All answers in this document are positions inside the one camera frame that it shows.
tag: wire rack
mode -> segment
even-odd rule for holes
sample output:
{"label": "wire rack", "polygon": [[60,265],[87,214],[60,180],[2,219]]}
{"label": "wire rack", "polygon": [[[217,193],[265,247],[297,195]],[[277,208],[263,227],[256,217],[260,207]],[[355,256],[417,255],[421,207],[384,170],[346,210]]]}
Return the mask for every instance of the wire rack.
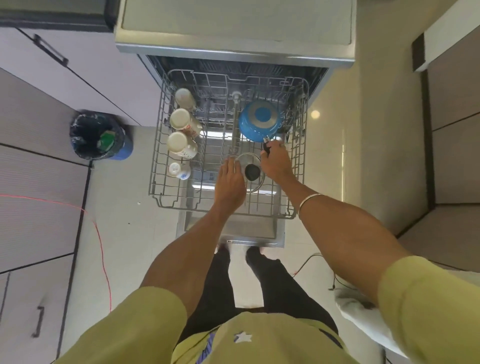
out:
{"label": "wire rack", "polygon": [[[160,207],[208,211],[213,204],[216,177],[223,160],[229,155],[240,155],[245,152],[260,155],[262,143],[252,142],[234,132],[236,107],[232,97],[234,91],[241,92],[238,111],[254,100],[268,100],[277,106],[283,123],[276,138],[285,143],[290,153],[294,174],[303,182],[309,94],[309,85],[305,79],[257,75],[232,78],[227,73],[184,69],[162,73],[161,67],[155,64],[154,66],[163,84],[149,194],[157,200]],[[184,160],[169,153],[167,149],[167,139],[172,133],[168,120],[173,110],[178,107],[173,95],[180,87],[188,88],[194,95],[197,109],[193,113],[203,125],[201,135],[195,139],[198,153],[191,160]],[[243,160],[242,164],[252,163],[254,159]],[[174,161],[190,165],[192,173],[188,180],[182,181],[169,176],[168,166]],[[294,218],[295,210],[280,187],[266,177],[258,189],[259,180],[253,182],[245,180],[247,191],[255,189],[257,191],[247,194],[245,203],[236,214]]]}

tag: bangle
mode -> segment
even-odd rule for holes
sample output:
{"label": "bangle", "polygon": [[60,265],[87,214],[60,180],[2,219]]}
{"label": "bangle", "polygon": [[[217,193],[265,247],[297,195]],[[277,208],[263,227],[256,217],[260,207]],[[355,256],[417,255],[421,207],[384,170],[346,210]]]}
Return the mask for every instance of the bangle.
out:
{"label": "bangle", "polygon": [[300,216],[300,210],[301,210],[301,207],[303,206],[303,204],[305,202],[307,202],[308,200],[310,200],[312,197],[315,197],[315,196],[323,196],[324,194],[311,194],[310,196],[307,196],[300,204],[299,206],[299,216]]}

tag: white cup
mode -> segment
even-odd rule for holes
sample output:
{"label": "white cup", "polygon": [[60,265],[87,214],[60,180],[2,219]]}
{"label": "white cup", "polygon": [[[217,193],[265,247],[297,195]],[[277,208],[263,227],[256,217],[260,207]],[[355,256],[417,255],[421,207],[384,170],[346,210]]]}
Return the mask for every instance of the white cup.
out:
{"label": "white cup", "polygon": [[185,159],[192,159],[198,151],[197,143],[181,132],[170,134],[167,140],[167,148],[173,154]]}
{"label": "white cup", "polygon": [[192,138],[198,137],[202,131],[202,124],[186,109],[176,109],[170,115],[170,125]]}
{"label": "white cup", "polygon": [[175,92],[175,101],[181,108],[187,109],[188,111],[193,111],[197,107],[192,93],[186,88],[179,88]]}
{"label": "white cup", "polygon": [[192,173],[192,169],[188,164],[180,164],[173,162],[168,166],[168,172],[173,176],[180,178],[181,180],[187,180]]}

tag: hand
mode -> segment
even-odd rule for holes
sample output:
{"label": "hand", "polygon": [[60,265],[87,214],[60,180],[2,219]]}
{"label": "hand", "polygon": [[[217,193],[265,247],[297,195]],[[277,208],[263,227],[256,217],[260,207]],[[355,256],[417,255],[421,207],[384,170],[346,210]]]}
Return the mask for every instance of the hand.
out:
{"label": "hand", "polygon": [[265,174],[279,185],[292,178],[296,180],[285,146],[281,145],[278,140],[272,140],[267,143],[267,147],[270,147],[270,154],[264,150],[260,153],[260,164]]}
{"label": "hand", "polygon": [[247,187],[241,173],[240,162],[235,162],[235,157],[230,157],[225,160],[218,172],[214,206],[230,216],[243,204],[246,195]]}

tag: person's left hand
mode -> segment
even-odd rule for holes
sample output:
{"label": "person's left hand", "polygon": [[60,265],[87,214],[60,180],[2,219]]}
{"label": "person's left hand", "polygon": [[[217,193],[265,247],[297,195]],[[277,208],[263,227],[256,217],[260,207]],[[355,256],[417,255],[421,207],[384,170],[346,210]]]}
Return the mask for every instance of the person's left hand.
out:
{"label": "person's left hand", "polygon": [[240,162],[235,162],[235,157],[230,157],[225,160],[218,172],[214,206],[230,216],[243,204],[246,195],[247,187],[241,173]]}

